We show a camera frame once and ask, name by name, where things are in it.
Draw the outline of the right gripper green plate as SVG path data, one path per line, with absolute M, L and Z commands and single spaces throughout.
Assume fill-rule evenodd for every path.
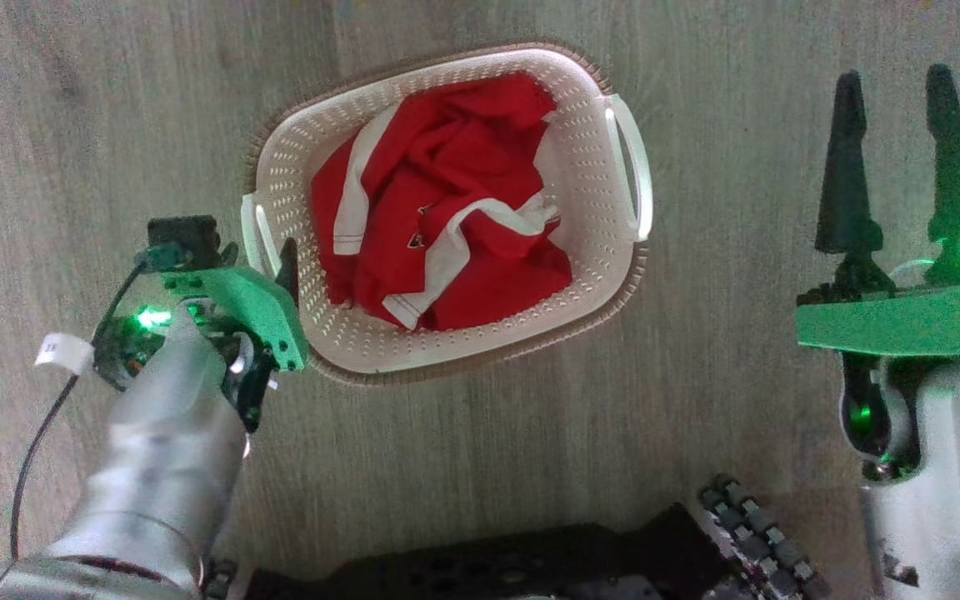
M 926 114 L 934 143 L 930 242 L 960 242 L 960 100 L 948 65 L 929 66 Z M 863 139 L 868 131 L 860 75 L 835 87 L 814 247 L 826 254 L 883 249 L 872 218 Z M 955 253 L 960 274 L 960 250 Z M 960 283 L 899 287 L 889 276 L 872 292 L 826 283 L 797 298 L 797 344 L 841 360 L 839 417 L 851 448 L 874 478 L 911 473 L 921 462 L 918 384 L 934 365 L 960 363 Z

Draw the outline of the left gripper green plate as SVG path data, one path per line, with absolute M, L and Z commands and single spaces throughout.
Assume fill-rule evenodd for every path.
M 138 269 L 96 327 L 92 367 L 112 388 L 125 391 L 149 371 L 155 353 L 167 341 L 177 308 L 186 308 L 187 321 L 226 364 L 217 383 L 247 433 L 255 433 L 272 375 L 301 371 L 308 358 L 298 322 L 297 240 L 288 237 L 278 257 L 277 283 L 248 267 Z M 139 278 L 155 278 L 163 296 L 154 304 L 119 312 Z

